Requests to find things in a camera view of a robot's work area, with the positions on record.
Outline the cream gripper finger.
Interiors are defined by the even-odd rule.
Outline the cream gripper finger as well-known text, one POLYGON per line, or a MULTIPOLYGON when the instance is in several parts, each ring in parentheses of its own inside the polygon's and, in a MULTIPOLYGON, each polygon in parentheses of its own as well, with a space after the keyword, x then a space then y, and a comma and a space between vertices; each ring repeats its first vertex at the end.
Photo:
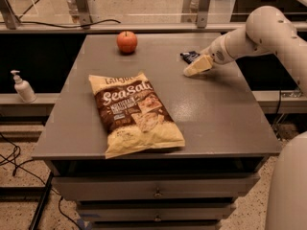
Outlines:
POLYGON ((208 55, 201 55, 183 70, 183 74, 186 77, 192 77, 197 75, 198 73, 210 70, 212 66, 213 58, 208 55))

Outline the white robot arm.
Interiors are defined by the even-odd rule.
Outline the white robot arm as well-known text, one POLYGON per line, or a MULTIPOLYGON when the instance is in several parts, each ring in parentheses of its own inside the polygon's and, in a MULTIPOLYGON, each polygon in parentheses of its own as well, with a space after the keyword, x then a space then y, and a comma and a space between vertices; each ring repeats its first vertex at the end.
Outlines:
MULTIPOLYGON (((184 69, 192 77, 214 64, 246 56, 275 55, 307 95, 307 41, 279 9, 254 10, 246 24, 216 38, 184 69)), ((279 154, 272 173, 265 230, 307 230, 307 132, 292 139, 279 154)))

